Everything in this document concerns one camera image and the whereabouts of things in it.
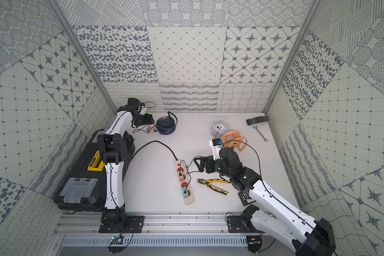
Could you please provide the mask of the pink usb charger plug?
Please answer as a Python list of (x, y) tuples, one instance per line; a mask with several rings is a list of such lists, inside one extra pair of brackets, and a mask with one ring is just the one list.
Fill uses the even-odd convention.
[(179, 167), (177, 169), (177, 173), (178, 173), (178, 179), (180, 181), (185, 180), (184, 169), (182, 167)]

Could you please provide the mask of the teal usb charger plug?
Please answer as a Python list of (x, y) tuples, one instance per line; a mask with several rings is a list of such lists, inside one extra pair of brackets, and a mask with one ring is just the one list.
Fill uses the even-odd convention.
[(190, 191), (186, 187), (181, 188), (183, 198), (188, 198), (190, 196)]

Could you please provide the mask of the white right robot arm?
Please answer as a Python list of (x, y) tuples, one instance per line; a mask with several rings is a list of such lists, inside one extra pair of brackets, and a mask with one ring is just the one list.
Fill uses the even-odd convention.
[(196, 157), (200, 172), (217, 172), (229, 178), (239, 192), (266, 208), (255, 205), (243, 211), (253, 228), (263, 231), (291, 249), (297, 256), (332, 256), (336, 242), (332, 225), (324, 218), (316, 220), (275, 192), (254, 170), (244, 166), (231, 148), (216, 149), (213, 156)]

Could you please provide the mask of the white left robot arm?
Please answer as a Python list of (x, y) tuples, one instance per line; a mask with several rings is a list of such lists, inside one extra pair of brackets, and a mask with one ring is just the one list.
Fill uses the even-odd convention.
[(106, 202), (102, 212), (101, 226), (110, 229), (124, 229), (129, 223), (125, 216), (123, 196), (124, 166), (131, 162), (130, 149), (133, 138), (125, 140), (128, 127), (139, 127), (154, 123), (153, 116), (145, 113), (145, 104), (136, 98), (129, 98), (125, 106), (117, 111), (111, 127), (97, 137), (99, 153), (106, 169)]

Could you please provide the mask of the dark blue desk fan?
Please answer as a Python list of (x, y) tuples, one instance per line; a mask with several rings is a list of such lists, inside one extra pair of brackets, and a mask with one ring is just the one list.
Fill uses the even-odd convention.
[(155, 128), (161, 135), (170, 135), (176, 130), (177, 124), (177, 116), (172, 112), (167, 112), (166, 116), (160, 117), (156, 121)]

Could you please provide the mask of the beige red power strip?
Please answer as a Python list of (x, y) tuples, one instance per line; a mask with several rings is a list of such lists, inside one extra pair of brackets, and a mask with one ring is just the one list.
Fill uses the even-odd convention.
[(182, 167), (184, 169), (185, 180), (180, 181), (178, 179), (179, 186), (180, 186), (180, 189), (182, 187), (186, 187), (190, 191), (190, 196), (188, 198), (183, 198), (183, 197), (182, 198), (185, 205), (191, 205), (194, 202), (194, 198), (189, 186), (190, 179), (189, 179), (189, 174), (186, 168), (186, 162), (184, 160), (177, 160), (175, 161), (175, 167), (176, 167), (176, 172), (179, 167)]

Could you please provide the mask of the orange desk fan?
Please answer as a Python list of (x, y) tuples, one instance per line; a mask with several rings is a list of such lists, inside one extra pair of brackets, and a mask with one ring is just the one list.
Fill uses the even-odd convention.
[(243, 151), (247, 144), (247, 138), (241, 136), (236, 130), (225, 133), (221, 137), (221, 141), (225, 148), (236, 148), (239, 151)]

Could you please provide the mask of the yellow black pliers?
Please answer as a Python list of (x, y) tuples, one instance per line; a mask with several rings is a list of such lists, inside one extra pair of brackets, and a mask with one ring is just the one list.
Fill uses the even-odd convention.
[(208, 188), (210, 188), (211, 190), (213, 190), (213, 191), (215, 191), (217, 193), (220, 193), (220, 194), (223, 194), (223, 195), (227, 195), (229, 193), (228, 191), (213, 185), (216, 182), (217, 183), (226, 183), (226, 184), (228, 184), (229, 182), (226, 181), (226, 180), (222, 180), (222, 179), (201, 179), (201, 178), (199, 178), (199, 179), (197, 179), (197, 182), (199, 184), (207, 186)]

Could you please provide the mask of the black charging board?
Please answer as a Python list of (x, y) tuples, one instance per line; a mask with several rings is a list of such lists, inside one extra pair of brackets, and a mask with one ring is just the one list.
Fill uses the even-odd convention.
[(247, 206), (247, 205), (250, 205), (250, 204), (252, 204), (252, 203), (255, 202), (254, 199), (252, 199), (251, 197), (245, 195), (243, 192), (239, 192), (239, 193), (238, 193), (238, 196), (239, 196), (239, 198), (240, 198), (241, 203), (243, 204), (243, 206)]

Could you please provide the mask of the silver wrench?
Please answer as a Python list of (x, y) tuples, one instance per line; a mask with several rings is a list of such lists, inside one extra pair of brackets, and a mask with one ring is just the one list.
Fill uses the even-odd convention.
[(258, 129), (256, 125), (253, 126), (253, 128), (259, 133), (259, 135), (262, 137), (264, 142), (268, 142), (268, 139), (261, 133), (261, 131)]

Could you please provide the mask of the black yellow toolbox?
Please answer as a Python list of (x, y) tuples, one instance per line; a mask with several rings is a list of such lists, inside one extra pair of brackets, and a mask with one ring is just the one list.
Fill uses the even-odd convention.
[(53, 201), (59, 209), (75, 212), (103, 211), (108, 195), (106, 171), (88, 170), (98, 151), (97, 136), (101, 133), (101, 130), (95, 133), (85, 145), (83, 152), (55, 193)]

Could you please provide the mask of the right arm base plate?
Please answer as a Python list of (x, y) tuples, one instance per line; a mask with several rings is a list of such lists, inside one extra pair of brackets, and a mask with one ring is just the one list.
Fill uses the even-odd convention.
[(249, 233), (251, 231), (249, 223), (240, 215), (227, 215), (226, 222), (229, 233)]

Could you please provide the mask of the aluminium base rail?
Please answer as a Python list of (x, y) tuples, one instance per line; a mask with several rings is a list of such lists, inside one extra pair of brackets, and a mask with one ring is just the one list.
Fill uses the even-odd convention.
[(145, 216), (142, 232), (99, 233), (99, 213), (65, 214), (59, 221), (48, 251), (64, 247), (102, 247), (118, 252), (130, 247), (266, 247), (275, 239), (250, 226), (249, 233), (229, 233), (227, 215), (238, 213), (136, 213)]

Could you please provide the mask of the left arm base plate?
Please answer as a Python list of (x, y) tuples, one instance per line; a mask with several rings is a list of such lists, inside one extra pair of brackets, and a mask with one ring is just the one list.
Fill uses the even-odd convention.
[(142, 232), (145, 216), (132, 215), (117, 217), (102, 217), (99, 233), (135, 233)]

